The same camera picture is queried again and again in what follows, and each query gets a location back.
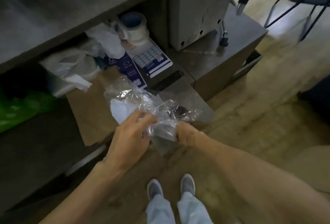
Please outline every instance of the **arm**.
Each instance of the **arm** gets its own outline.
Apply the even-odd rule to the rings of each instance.
[[[292,174],[226,146],[187,123],[177,127],[180,143],[199,149],[241,197],[281,223],[330,223],[330,203]]]
[[[150,137],[143,132],[155,121],[150,114],[133,112],[116,128],[105,159],[97,163],[85,180],[40,224],[90,222],[93,212],[111,188],[146,152]]]

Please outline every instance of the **white shoe sole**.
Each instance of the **white shoe sole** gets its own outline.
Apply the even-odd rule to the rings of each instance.
[[[193,183],[193,185],[194,185],[194,196],[195,196],[195,191],[196,191],[196,187],[195,187],[195,181],[194,181],[194,179],[192,178],[192,176],[190,175],[190,174],[188,174],[188,173],[186,173],[183,177],[182,177],[182,179],[181,179],[181,182],[180,182],[180,193],[181,193],[181,195],[182,195],[182,183],[184,182],[184,179],[185,178],[190,178],[191,180],[192,180],[192,183]]]
[[[158,188],[160,189],[161,195],[164,197],[163,189],[162,189],[162,186],[160,185],[159,181],[156,179],[152,179],[151,181],[149,181],[148,185],[146,186],[146,193],[148,194],[149,201],[151,201],[150,195],[149,195],[149,187],[151,184],[156,184],[158,186]]]

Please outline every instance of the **cardboard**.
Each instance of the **cardboard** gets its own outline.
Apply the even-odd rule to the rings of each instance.
[[[105,87],[120,76],[116,67],[101,72],[87,92],[79,89],[67,93],[85,146],[91,146],[110,137],[118,123],[112,117],[104,98]]]

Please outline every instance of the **gray shoe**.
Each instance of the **gray shoe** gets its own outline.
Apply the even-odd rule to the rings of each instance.
[[[148,198],[150,201],[155,197],[155,195],[160,194],[164,196],[162,186],[160,185],[159,181],[156,179],[152,179],[148,183],[146,187],[146,191],[148,193]]]
[[[195,182],[192,176],[188,173],[186,173],[181,179],[180,192],[181,195],[184,192],[189,192],[193,196],[195,196]]]

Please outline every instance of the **forearm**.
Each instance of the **forearm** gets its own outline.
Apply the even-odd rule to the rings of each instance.
[[[85,180],[40,224],[76,224],[90,221],[91,215],[120,180],[124,171],[97,163]]]
[[[253,155],[204,134],[196,147],[211,158],[236,191],[257,209],[289,223],[327,223],[330,204],[303,181]]]

